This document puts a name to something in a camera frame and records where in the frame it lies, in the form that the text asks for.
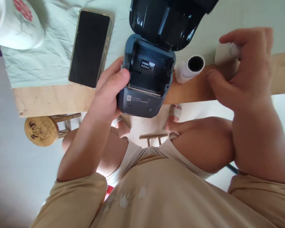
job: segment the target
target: white mug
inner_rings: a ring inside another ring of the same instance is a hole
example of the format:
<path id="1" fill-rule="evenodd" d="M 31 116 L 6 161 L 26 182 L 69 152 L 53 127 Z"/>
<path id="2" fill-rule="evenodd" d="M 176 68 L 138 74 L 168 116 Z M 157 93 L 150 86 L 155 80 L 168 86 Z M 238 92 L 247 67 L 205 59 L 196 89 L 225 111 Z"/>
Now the white mug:
<path id="1" fill-rule="evenodd" d="M 27 0 L 0 0 L 0 45 L 14 49 L 39 47 L 44 29 Z"/>

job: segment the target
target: printer compartment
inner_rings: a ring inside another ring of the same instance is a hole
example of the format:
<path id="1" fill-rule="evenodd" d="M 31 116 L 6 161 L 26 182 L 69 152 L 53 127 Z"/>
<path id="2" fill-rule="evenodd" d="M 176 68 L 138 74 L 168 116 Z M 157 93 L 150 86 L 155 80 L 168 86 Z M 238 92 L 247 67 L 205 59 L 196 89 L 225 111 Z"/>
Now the printer compartment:
<path id="1" fill-rule="evenodd" d="M 131 58 L 128 87 L 162 97 L 169 88 L 173 63 L 170 52 L 137 40 Z"/>

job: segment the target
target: smartphone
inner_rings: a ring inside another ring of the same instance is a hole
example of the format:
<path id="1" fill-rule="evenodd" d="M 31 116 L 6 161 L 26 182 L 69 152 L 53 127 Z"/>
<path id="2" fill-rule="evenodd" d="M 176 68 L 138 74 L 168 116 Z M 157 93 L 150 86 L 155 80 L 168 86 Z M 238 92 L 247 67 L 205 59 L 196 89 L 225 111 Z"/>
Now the smartphone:
<path id="1" fill-rule="evenodd" d="M 68 80 L 95 88 L 104 70 L 112 34 L 109 15 L 80 10 Z"/>

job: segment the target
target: red flower print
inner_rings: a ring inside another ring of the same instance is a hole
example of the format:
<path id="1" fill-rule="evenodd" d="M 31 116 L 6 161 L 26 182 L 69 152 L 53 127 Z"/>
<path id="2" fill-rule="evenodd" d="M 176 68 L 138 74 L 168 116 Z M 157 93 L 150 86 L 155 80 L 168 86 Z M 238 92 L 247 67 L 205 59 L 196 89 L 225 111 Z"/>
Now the red flower print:
<path id="1" fill-rule="evenodd" d="M 13 0 L 16 9 L 22 13 L 22 15 L 28 19 L 29 21 L 32 21 L 33 15 L 31 10 L 28 8 L 28 6 L 22 1 L 22 0 Z"/>

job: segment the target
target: phone screen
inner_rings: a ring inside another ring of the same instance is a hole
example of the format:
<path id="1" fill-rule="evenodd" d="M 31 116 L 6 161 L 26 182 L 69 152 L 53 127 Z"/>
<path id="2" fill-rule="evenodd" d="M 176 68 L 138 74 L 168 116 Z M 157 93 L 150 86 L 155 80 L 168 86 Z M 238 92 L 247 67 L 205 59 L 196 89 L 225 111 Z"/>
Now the phone screen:
<path id="1" fill-rule="evenodd" d="M 69 81 L 96 87 L 98 75 L 103 70 L 102 55 L 109 24 L 108 16 L 88 11 L 80 12 Z"/>

